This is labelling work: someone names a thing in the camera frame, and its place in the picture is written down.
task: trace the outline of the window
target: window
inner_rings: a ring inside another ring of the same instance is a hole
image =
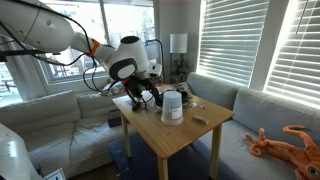
[[[197,73],[249,86],[268,0],[208,0]]]
[[[320,108],[320,1],[290,1],[264,91]]]
[[[74,2],[74,1],[44,1],[53,10],[65,14],[79,22],[88,35],[102,44],[108,44],[117,48],[120,40],[129,35],[138,36],[142,41],[155,38],[154,32],[154,14],[152,1],[144,5],[136,4],[105,4],[105,15],[107,24],[104,25],[102,11],[99,3],[92,2]],[[82,32],[75,23],[70,23],[72,27]],[[46,56],[65,64],[72,62],[82,52],[67,49],[60,55],[47,54]],[[106,72],[98,64],[97,74],[105,75]],[[47,75],[51,81],[65,80],[66,78],[81,78],[82,74],[92,74],[94,69],[93,61],[87,56],[82,56],[75,64],[71,66],[54,66],[43,63]]]

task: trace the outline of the wooden table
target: wooden table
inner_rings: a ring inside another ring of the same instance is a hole
[[[189,101],[204,105],[205,109],[188,107],[183,110],[184,119],[181,124],[167,125],[161,121],[161,113],[159,112],[132,111],[131,100],[128,96],[115,98],[113,101],[121,111],[127,156],[131,157],[127,128],[127,123],[130,122],[157,154],[159,179],[161,180],[168,179],[167,159],[169,157],[210,130],[214,130],[209,176],[212,179],[217,179],[222,123],[234,115],[232,111],[192,95]],[[194,121],[192,120],[193,115],[200,115],[209,120],[209,123],[205,125]]]

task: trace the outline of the white cup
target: white cup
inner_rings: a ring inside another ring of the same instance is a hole
[[[169,125],[182,123],[183,115],[180,92],[167,91],[164,93],[161,121]]]

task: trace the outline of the floor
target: floor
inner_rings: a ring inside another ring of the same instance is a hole
[[[6,86],[0,86],[0,107],[21,101],[22,99],[16,87],[11,86],[9,92]]]
[[[92,171],[72,177],[68,180],[120,180],[118,171],[113,163],[104,165]]]

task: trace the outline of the table top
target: table top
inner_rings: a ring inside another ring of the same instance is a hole
[[[232,111],[224,107],[191,95],[189,101],[204,105],[205,109],[187,107],[183,109],[181,124],[167,125],[161,121],[161,112],[149,109],[132,111],[129,96],[115,98],[113,101],[153,151],[164,159],[174,155],[234,115]],[[192,120],[193,115],[199,115],[209,123],[202,124]]]

